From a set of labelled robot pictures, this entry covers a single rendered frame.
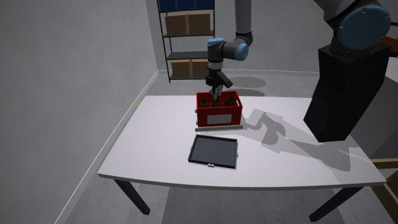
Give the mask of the dark red plastic crate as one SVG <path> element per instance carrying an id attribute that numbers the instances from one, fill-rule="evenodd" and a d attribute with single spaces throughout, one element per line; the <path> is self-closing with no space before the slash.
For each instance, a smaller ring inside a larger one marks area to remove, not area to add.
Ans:
<path id="1" fill-rule="evenodd" d="M 228 96 L 232 95 L 235 106 L 225 107 Z M 202 97 L 206 97 L 209 108 L 199 108 Z M 231 91 L 222 91 L 219 101 L 222 107 L 211 107 L 214 97 L 210 92 L 196 93 L 198 127 L 239 125 L 241 120 L 241 105 L 238 98 Z M 238 101 L 238 103 L 237 103 Z M 238 106 L 239 104 L 239 106 Z"/>

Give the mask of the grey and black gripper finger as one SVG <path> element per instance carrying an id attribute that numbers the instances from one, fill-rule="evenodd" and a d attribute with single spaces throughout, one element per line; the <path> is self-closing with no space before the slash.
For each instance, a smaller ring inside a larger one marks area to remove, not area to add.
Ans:
<path id="1" fill-rule="evenodd" d="M 222 89 L 223 89 L 223 84 L 218 86 L 217 89 L 218 89 L 217 93 L 218 93 L 218 96 L 220 98 L 220 95 L 221 95 L 221 92 L 222 92 Z"/>
<path id="2" fill-rule="evenodd" d="M 217 100 L 217 91 L 218 89 L 216 88 L 215 84 L 213 84 L 212 89 L 209 90 L 209 92 L 213 95 L 215 101 Z"/>

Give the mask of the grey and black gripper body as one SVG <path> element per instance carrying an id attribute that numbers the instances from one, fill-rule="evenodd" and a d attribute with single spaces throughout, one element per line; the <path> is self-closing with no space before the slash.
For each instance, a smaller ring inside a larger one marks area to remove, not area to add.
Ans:
<path id="1" fill-rule="evenodd" d="M 209 70 L 209 75 L 206 76 L 206 84 L 209 86 L 213 86 L 213 84 L 215 84 L 216 87 L 220 86 L 222 83 L 221 81 L 215 76 L 216 72 L 221 71 L 222 69 L 219 70 L 213 70 L 207 67 L 207 69 Z M 214 71 L 214 72 L 213 72 Z"/>

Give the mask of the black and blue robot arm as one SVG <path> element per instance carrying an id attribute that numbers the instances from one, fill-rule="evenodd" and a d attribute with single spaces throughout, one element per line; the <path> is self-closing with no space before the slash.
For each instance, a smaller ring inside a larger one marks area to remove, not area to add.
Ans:
<path id="1" fill-rule="evenodd" d="M 324 21 L 333 29 L 330 52 L 340 57 L 370 53 L 388 33 L 389 12 L 377 0 L 313 0 L 324 10 Z M 244 61 L 253 42 L 252 0 L 234 0 L 236 38 L 208 40 L 208 68 L 223 68 L 223 59 Z"/>

